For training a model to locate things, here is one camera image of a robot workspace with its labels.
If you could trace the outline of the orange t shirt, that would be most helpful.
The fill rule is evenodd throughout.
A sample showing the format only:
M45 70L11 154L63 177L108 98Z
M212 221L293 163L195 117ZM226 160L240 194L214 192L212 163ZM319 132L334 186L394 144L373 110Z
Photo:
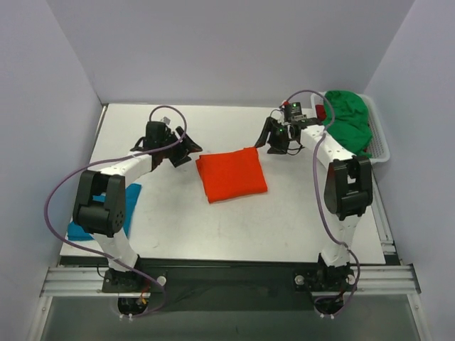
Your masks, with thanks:
M201 155L196 167L209 203L268 191L255 147Z

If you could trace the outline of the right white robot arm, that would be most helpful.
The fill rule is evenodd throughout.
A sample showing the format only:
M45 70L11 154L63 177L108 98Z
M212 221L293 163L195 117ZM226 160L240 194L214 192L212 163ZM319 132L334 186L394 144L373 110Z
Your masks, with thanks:
M312 152L316 204L330 239L320 253L325 266L314 275L318 287L331 290L341 280L337 268L349 264L355 228L373 202L371 162L342 147L318 118L303 114L298 102L284 102L277 111L281 117L266 118L255 148L268 144L268 154L285 155L295 141L297 151Z

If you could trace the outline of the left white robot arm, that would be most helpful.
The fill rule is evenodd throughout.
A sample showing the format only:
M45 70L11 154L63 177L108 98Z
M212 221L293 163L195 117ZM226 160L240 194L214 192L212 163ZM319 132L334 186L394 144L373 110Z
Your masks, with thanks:
M127 187L154 171L163 160L177 168L203 149L180 126L173 131L162 121L146 124L145 135L130 149L128 159L101 170L81 173L73 208L73 222L90 234L108 259L109 271L119 275L125 291L138 291L144 283L139 255L132 249L124 224Z

